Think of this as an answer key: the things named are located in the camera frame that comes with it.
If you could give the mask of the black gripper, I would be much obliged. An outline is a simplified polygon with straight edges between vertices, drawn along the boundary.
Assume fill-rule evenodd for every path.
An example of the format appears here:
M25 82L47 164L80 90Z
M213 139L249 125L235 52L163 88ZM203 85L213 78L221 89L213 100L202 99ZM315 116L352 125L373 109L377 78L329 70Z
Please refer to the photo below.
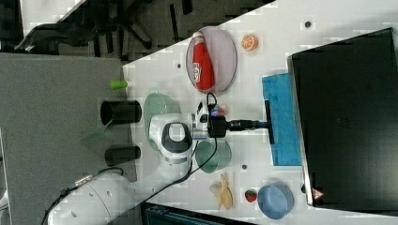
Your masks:
M227 121L224 116L210 116L208 120L207 133L210 138L223 138L226 131L241 131L241 130L255 130L268 129L268 122L264 121L244 121L249 127L243 126L242 120Z

